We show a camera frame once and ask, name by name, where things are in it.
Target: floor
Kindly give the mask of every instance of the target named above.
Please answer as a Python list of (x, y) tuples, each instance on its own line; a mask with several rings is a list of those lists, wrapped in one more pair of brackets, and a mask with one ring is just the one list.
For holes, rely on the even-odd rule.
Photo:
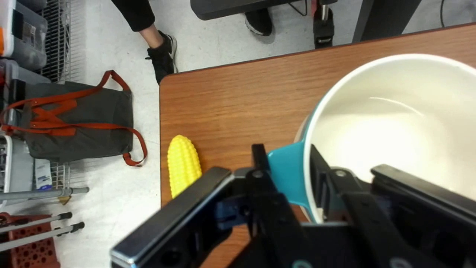
[[(157, 25), (179, 40), (181, 71), (243, 62), (313, 49), (313, 19), (298, 14), (291, 6), (271, 8), (276, 34), (256, 37), (245, 25), (243, 14), (200, 20), (189, 0), (154, 0)], [(335, 43), (352, 41), (361, 1), (341, 0), (334, 4)], [(12, 205), (12, 212), (73, 211), (70, 223), (84, 220), (87, 227), (57, 238), (59, 257), (66, 268), (111, 266), (109, 250), (128, 232), (160, 208), (160, 89), (146, 44), (130, 31), (111, 0), (73, 1), (75, 26), (72, 80), (97, 83), (105, 70), (115, 68), (133, 87), (136, 126), (149, 145), (149, 160), (131, 168), (121, 157), (91, 159), (72, 166), (72, 181), (88, 184), (91, 192), (75, 196), (62, 207), (57, 201)], [(441, 0), (423, 0), (405, 32), (441, 26)], [(453, 0), (445, 4), (445, 23), (476, 20), (476, 0)]]

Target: cable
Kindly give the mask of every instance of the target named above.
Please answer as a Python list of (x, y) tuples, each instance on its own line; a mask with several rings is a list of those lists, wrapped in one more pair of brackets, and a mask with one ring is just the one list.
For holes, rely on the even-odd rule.
[(442, 23), (442, 28), (447, 28), (445, 19), (444, 19), (444, 8), (445, 8), (445, 0), (441, 1), (441, 23)]
[(306, 8), (304, 8), (304, 11), (303, 10), (300, 10), (295, 4), (292, 4), (292, 3), (288, 3), (291, 7), (294, 7), (301, 16), (307, 16), (310, 11), (308, 11), (308, 0), (306, 0), (304, 1), (304, 4), (306, 4)]

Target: blue object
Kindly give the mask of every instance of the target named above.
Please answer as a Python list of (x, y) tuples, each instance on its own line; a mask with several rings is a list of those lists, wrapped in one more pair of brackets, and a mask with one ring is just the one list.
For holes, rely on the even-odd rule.
[(304, 177), (304, 140), (273, 150), (268, 159), (271, 177), (279, 190), (283, 192), (292, 204), (304, 207), (307, 212), (313, 215)]

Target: yellow corn cob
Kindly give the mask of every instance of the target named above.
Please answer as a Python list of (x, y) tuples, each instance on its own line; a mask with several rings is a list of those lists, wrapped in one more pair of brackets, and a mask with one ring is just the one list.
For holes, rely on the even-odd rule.
[(203, 175), (197, 148), (188, 137), (173, 138), (167, 151), (167, 163), (173, 198)]

